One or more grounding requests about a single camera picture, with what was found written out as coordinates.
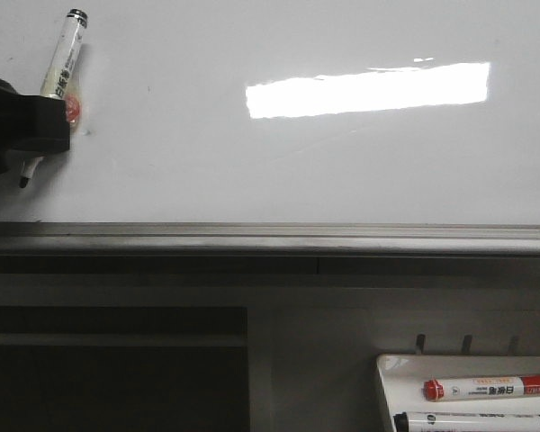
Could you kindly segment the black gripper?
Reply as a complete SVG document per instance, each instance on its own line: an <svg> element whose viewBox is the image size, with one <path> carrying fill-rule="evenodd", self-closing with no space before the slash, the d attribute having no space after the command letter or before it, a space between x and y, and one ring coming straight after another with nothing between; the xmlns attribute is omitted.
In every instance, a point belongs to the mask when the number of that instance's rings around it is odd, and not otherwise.
<svg viewBox="0 0 540 432"><path fill-rule="evenodd" d="M58 154L69 150L66 103L20 94L0 78L0 175L9 170L9 151Z"/></svg>

